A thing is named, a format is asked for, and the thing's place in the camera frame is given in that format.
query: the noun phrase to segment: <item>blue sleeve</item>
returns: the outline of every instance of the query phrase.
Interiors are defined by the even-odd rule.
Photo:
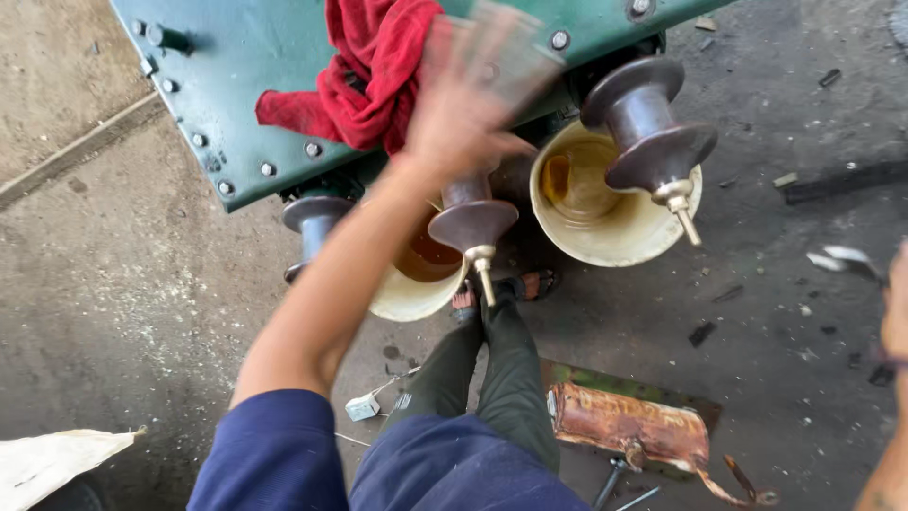
[[[188,509],[347,510],[340,460],[327,399],[259,394],[221,419]]]

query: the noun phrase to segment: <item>bucket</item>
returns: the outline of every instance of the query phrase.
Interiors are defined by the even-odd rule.
[[[575,121],[540,151],[529,178],[533,214],[548,239],[591,265],[639,265],[684,235],[677,218],[653,203],[647,191],[619,193],[606,186],[606,171],[618,153],[610,136],[592,133]],[[694,192],[689,211],[694,216],[703,193],[700,165],[691,170],[690,180]]]
[[[436,313],[457,293],[469,264],[460,252],[429,236],[429,221],[439,210],[438,205],[427,205],[416,234],[388,268],[369,307],[375,316],[416,321]]]

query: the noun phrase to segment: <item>small white block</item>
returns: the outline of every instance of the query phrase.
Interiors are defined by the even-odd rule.
[[[372,394],[352,398],[347,402],[345,408],[347,408],[347,415],[350,416],[350,420],[353,422],[374,417],[380,410],[379,402],[375,400],[375,396]]]

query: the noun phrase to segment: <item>forearm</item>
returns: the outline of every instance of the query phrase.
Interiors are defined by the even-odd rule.
[[[898,428],[855,511],[908,510],[908,375],[904,371],[896,379],[895,392],[899,401]]]
[[[396,254],[437,192],[400,159],[332,231],[303,271],[240,370],[231,406],[283,388],[328,397],[341,359]]]

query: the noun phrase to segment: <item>blue shirt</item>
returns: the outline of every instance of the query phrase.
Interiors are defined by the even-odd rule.
[[[472,415],[414,416],[391,427],[363,456],[349,504],[340,460],[328,400],[308,390],[259,394],[221,420],[188,508],[589,509]]]

